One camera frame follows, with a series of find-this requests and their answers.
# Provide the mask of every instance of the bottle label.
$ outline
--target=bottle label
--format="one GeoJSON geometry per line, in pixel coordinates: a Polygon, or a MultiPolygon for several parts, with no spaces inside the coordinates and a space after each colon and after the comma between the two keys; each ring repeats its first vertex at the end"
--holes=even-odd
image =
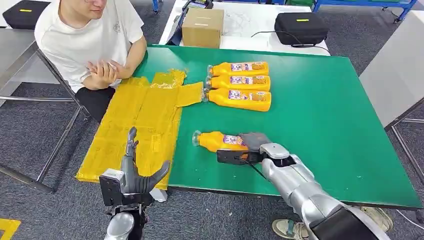
{"type": "Polygon", "coordinates": [[[265,69],[265,63],[263,61],[231,63],[231,71],[233,72],[264,70],[264,69],[265,69]]]}
{"type": "Polygon", "coordinates": [[[239,90],[228,91],[228,98],[232,100],[252,100],[252,101],[266,101],[264,91],[257,92],[241,92],[239,90]]]}
{"type": "Polygon", "coordinates": [[[230,84],[266,84],[264,76],[230,76],[230,84]]]}
{"type": "Polygon", "coordinates": [[[239,136],[224,135],[224,138],[223,138],[222,141],[225,144],[234,144],[234,145],[246,146],[246,144],[243,142],[242,138],[239,137],[239,136]]]}

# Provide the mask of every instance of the shoe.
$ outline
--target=shoe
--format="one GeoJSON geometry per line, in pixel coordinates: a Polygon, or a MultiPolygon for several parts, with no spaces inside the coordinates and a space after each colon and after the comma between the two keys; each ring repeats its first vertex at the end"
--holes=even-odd
{"type": "Polygon", "coordinates": [[[289,219],[277,219],[272,222],[272,230],[285,239],[308,240],[308,230],[303,222],[289,219]]]}
{"type": "Polygon", "coordinates": [[[362,212],[364,212],[368,217],[370,217],[374,222],[386,233],[393,228],[393,221],[383,211],[381,208],[377,207],[368,207],[368,206],[362,206],[360,208],[362,212]]]}

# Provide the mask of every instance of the white t-shirt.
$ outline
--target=white t-shirt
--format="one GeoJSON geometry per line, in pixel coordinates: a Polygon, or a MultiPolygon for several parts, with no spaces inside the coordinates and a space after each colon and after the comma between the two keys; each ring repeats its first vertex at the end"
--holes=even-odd
{"type": "MultiPolygon", "coordinates": [[[[114,60],[125,65],[131,43],[143,37],[143,21],[129,0],[107,0],[103,15],[81,29],[59,18],[60,0],[53,0],[39,17],[35,40],[76,93],[90,75],[88,61],[114,60]]],[[[121,82],[117,79],[110,86],[121,82]]]]}

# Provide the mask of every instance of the power cord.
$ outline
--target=power cord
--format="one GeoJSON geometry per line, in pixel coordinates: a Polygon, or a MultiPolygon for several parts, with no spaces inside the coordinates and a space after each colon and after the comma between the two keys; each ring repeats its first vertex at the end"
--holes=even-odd
{"type": "Polygon", "coordinates": [[[253,34],[251,36],[251,38],[253,38],[256,34],[262,34],[262,33],[283,33],[283,34],[287,34],[287,35],[293,37],[299,43],[299,45],[292,45],[293,48],[300,48],[300,49],[304,49],[304,48],[319,48],[319,49],[324,49],[331,56],[331,53],[330,53],[330,51],[328,49],[326,49],[326,48],[324,48],[322,46],[305,45],[295,35],[293,35],[293,34],[291,34],[289,32],[286,32],[286,31],[258,31],[255,34],[253,34]]]}
{"type": "Polygon", "coordinates": [[[261,175],[262,176],[262,178],[264,178],[265,180],[267,180],[268,181],[268,179],[262,174],[262,172],[261,171],[259,171],[252,163],[250,163],[250,162],[248,162],[248,161],[246,161],[245,159],[243,159],[242,157],[236,157],[236,159],[238,159],[238,160],[242,160],[242,161],[244,161],[244,162],[246,162],[247,164],[249,164],[259,175],[261,175]]]}
{"type": "Polygon", "coordinates": [[[399,211],[399,210],[397,210],[396,209],[396,211],[400,214],[400,215],[402,215],[402,217],[404,217],[408,222],[410,222],[411,224],[413,224],[413,225],[415,225],[416,227],[418,227],[418,228],[420,228],[420,229],[422,229],[422,230],[424,230],[424,227],[422,227],[422,226],[420,226],[420,225],[418,225],[418,224],[416,224],[414,221],[412,221],[411,219],[409,219],[407,216],[405,216],[401,211],[399,211]]]}

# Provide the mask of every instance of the gray carpet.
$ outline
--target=gray carpet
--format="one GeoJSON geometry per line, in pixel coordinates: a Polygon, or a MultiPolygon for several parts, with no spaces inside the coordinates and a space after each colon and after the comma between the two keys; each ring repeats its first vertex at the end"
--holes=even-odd
{"type": "MultiPolygon", "coordinates": [[[[172,0],[164,0],[156,15],[150,2],[136,4],[149,43],[159,41],[172,5],[172,0]]],[[[348,56],[358,74],[397,27],[392,24],[392,14],[378,7],[324,6],[319,15],[331,29],[326,41],[330,52],[348,56]]],[[[14,95],[60,97],[66,94],[58,85],[23,83],[14,95]]],[[[0,161],[36,178],[75,107],[71,103],[7,101],[0,108],[0,161]]],[[[413,114],[424,118],[424,108],[413,114]]],[[[109,218],[104,214],[99,185],[78,182],[74,177],[97,127],[92,119],[78,117],[44,181],[57,189],[55,194],[46,195],[0,173],[0,218],[22,221],[14,240],[103,239],[109,218]]],[[[424,166],[424,125],[402,123],[400,130],[424,166]]],[[[393,134],[388,135],[418,195],[424,200],[424,186],[393,134]]],[[[397,212],[388,212],[395,223],[389,233],[393,240],[416,240],[424,235],[424,231],[406,222],[397,212]]],[[[415,220],[413,212],[403,212],[415,220]]],[[[168,201],[156,202],[148,214],[146,240],[278,240],[281,238],[271,229],[274,219],[299,221],[292,210],[275,197],[187,191],[171,191],[168,201]]]]}

